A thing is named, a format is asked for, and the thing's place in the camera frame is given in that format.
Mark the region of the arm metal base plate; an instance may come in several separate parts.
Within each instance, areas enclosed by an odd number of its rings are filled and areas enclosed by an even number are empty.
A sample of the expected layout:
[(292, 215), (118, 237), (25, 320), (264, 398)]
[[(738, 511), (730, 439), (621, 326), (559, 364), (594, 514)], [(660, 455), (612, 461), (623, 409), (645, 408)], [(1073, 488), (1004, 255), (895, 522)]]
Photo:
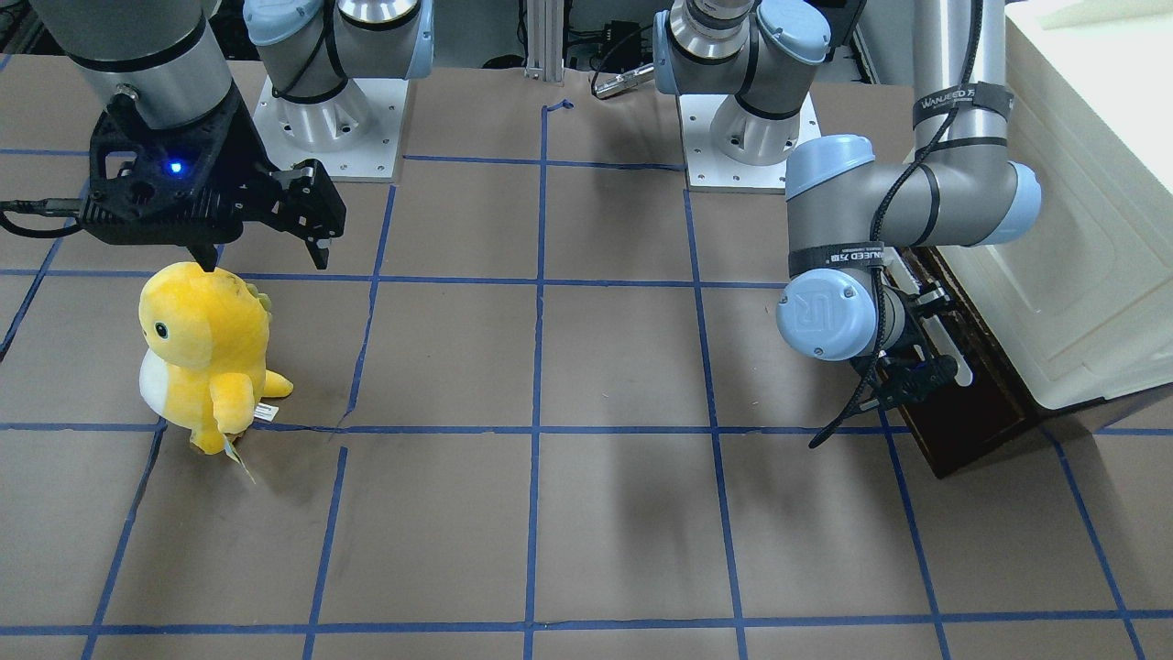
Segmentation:
[(265, 80), (253, 124), (276, 166), (318, 159), (335, 182), (394, 182), (408, 91), (406, 80), (355, 79), (334, 98), (294, 104)]
[(799, 114), (784, 120), (753, 115), (730, 93), (684, 93), (677, 101), (693, 192), (784, 193), (786, 159), (821, 137), (811, 95)]

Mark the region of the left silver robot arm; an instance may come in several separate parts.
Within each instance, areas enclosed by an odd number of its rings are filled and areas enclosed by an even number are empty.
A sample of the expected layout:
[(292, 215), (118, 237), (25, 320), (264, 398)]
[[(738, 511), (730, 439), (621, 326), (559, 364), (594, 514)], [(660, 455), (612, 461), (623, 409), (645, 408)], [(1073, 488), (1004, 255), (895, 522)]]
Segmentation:
[(1013, 91), (1005, 83), (1002, 1), (920, 1), (915, 7), (915, 147), (884, 164), (859, 135), (796, 142), (816, 70), (860, 1), (674, 1), (651, 42), (658, 91), (719, 94), (720, 147), (737, 161), (784, 161), (789, 283), (777, 325), (788, 346), (826, 362), (849, 360), (872, 394), (850, 394), (843, 416), (888, 409), (945, 383), (956, 365), (930, 358), (884, 383), (881, 352), (917, 335), (913, 305), (882, 280), (884, 250), (1002, 244), (1035, 225), (1042, 189), (1009, 159)]

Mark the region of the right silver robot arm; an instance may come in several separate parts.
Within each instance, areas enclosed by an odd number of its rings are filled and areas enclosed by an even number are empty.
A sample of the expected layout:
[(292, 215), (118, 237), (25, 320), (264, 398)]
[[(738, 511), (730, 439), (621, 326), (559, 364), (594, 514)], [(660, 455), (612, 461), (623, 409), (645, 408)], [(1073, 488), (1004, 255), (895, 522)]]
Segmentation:
[(248, 222), (293, 234), (316, 268), (343, 237), (334, 177), (394, 169), (400, 101), (389, 84), (427, 79), (430, 1), (248, 1), (248, 38), (267, 70), (267, 118), (248, 110), (197, 1), (35, 1), (104, 104), (81, 200), (5, 203), (70, 216), (114, 246), (187, 249), (202, 268)]

